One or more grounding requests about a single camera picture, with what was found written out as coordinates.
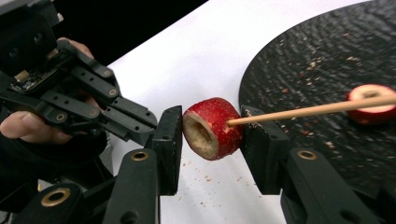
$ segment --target wooden skewer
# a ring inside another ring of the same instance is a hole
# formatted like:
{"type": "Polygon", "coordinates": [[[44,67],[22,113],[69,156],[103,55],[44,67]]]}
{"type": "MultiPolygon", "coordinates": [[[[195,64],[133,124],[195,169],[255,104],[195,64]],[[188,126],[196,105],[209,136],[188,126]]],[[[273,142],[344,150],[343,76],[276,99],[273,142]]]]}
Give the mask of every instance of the wooden skewer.
{"type": "Polygon", "coordinates": [[[312,115],[329,114],[341,111],[348,111],[354,109],[362,109],[368,107],[375,107],[381,105],[396,105],[396,94],[376,96],[362,100],[345,101],[329,105],[316,105],[301,109],[287,110],[271,114],[264,114],[241,119],[230,119],[227,121],[228,126],[238,124],[246,124],[253,122],[261,122],[276,119],[292,119],[299,117],[307,117],[312,115]]]}

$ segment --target black textured disk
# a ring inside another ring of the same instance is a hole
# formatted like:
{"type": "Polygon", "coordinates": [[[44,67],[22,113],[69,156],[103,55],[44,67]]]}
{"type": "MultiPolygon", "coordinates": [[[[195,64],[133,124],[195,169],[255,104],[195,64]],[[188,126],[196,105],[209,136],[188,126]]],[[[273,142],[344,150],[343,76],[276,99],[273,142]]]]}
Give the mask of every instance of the black textured disk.
{"type": "MultiPolygon", "coordinates": [[[[239,104],[264,113],[345,101],[362,84],[396,89],[396,1],[343,7],[279,35],[252,60],[239,104]]],[[[278,120],[293,147],[321,152],[354,189],[396,181],[396,120],[360,126],[346,113],[278,120]]]]}

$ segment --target white surface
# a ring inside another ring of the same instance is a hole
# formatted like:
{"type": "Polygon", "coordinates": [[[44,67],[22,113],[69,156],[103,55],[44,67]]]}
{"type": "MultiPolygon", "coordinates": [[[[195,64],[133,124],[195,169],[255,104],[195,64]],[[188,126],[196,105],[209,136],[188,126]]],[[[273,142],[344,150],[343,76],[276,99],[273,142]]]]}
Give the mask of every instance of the white surface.
{"type": "MultiPolygon", "coordinates": [[[[361,0],[211,0],[109,67],[122,95],[157,119],[172,106],[222,97],[238,105],[248,64],[292,26],[361,0]]],[[[112,137],[114,173],[141,146],[112,137]]],[[[279,196],[263,196],[242,153],[205,161],[183,142],[176,196],[161,197],[162,223],[285,223],[279,196]]]]}

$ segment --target black background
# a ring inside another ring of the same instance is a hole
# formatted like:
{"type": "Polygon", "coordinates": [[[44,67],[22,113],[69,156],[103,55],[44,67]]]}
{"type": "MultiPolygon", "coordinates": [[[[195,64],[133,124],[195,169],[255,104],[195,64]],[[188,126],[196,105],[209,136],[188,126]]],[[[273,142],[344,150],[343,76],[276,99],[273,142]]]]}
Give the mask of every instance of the black background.
{"type": "Polygon", "coordinates": [[[204,2],[55,0],[64,21],[53,30],[57,37],[84,43],[97,61],[109,65],[204,2]]]}

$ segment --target finger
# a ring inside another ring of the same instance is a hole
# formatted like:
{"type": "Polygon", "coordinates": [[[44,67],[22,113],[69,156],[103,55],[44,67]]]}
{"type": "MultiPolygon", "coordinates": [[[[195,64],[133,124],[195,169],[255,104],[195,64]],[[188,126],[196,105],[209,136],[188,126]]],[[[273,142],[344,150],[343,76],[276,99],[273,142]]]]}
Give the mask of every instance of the finger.
{"type": "Polygon", "coordinates": [[[63,144],[71,139],[71,136],[46,125],[40,117],[26,111],[12,113],[0,124],[0,131],[5,137],[20,138],[30,143],[63,144]]]}
{"type": "Polygon", "coordinates": [[[75,40],[71,40],[71,39],[66,38],[66,37],[60,37],[59,39],[60,40],[69,41],[70,44],[72,44],[74,47],[76,47],[79,51],[83,52],[85,55],[87,55],[88,57],[93,59],[93,55],[92,55],[90,49],[86,45],[81,44],[81,43],[79,43],[79,42],[77,42],[75,40]]]}

